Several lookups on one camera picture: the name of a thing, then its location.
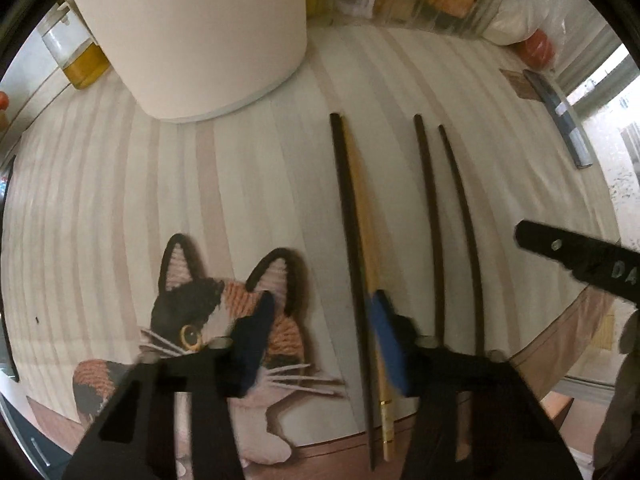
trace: jar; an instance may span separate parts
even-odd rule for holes
[[[68,1],[56,4],[38,24],[38,32],[71,84],[87,88],[110,66]]]

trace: yellow oil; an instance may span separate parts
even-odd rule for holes
[[[63,68],[62,72],[73,86],[82,90],[94,83],[109,66],[109,60],[102,49],[91,43],[70,65]]]

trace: cat illustration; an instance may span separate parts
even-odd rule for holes
[[[169,240],[160,269],[158,298],[150,327],[141,328],[141,352],[161,358],[203,349],[213,338],[230,333],[235,320],[250,316],[263,291],[275,300],[275,319],[268,348],[254,386],[242,399],[230,399],[229,408],[239,455],[250,462],[274,464],[287,460],[290,445],[268,431],[267,410],[295,391],[334,395],[331,390],[301,386],[308,380],[302,334],[292,314],[298,307],[295,254],[278,248],[267,254],[245,283],[203,277],[193,244],[183,234]],[[78,416],[84,427],[94,420],[111,397],[127,365],[105,360],[81,362],[74,371],[73,389]],[[189,396],[176,400],[176,447],[178,458],[190,453]]]

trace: cat ear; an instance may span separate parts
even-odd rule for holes
[[[275,300],[276,314],[289,316],[296,306],[296,256],[289,249],[274,249],[252,270],[244,284],[248,292],[268,290]]]
[[[170,239],[162,255],[158,291],[167,292],[200,277],[200,261],[193,243],[183,234]]]

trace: cat eye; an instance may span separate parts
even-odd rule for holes
[[[180,329],[180,344],[192,352],[202,348],[202,334],[193,325],[185,325]]]

